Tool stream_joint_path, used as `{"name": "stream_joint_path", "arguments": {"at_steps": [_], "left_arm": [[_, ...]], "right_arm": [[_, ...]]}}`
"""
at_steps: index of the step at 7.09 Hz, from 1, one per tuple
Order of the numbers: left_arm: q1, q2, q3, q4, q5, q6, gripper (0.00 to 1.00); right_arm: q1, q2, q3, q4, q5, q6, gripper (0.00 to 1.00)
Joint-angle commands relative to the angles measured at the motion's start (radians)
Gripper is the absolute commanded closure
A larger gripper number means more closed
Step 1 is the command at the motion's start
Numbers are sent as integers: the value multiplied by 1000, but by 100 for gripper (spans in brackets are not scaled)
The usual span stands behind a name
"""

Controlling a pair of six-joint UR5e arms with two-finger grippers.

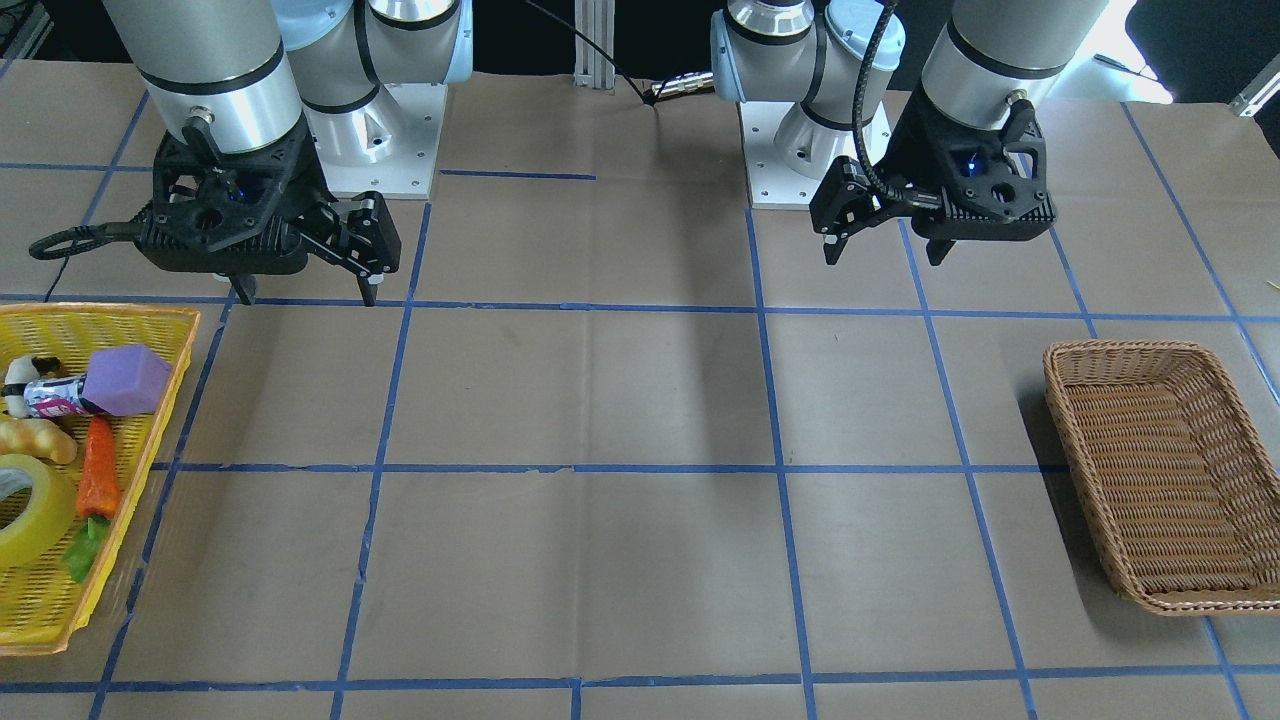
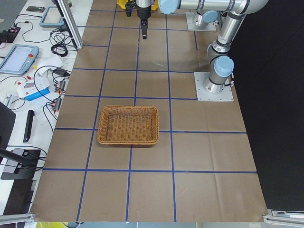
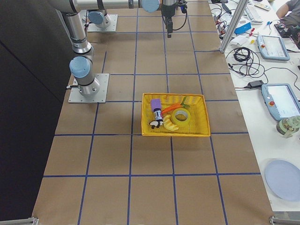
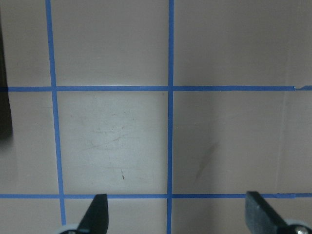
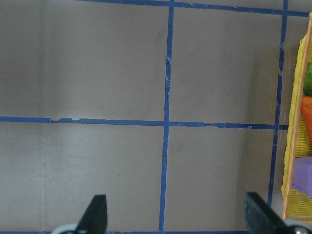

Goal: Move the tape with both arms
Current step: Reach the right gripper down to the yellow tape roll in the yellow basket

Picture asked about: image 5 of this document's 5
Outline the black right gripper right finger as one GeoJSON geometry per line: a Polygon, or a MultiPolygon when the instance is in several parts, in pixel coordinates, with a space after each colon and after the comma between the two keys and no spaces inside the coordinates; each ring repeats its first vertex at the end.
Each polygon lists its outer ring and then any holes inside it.
{"type": "Polygon", "coordinates": [[[244,201],[245,224],[250,234],[287,234],[284,221],[256,193],[247,192],[244,201]]]}

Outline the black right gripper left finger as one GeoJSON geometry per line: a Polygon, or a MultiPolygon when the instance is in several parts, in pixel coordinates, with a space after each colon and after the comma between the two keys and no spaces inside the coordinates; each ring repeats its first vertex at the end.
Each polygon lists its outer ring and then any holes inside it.
{"type": "Polygon", "coordinates": [[[108,225],[106,195],[95,195],[77,227],[75,234],[104,234],[108,225]]]}

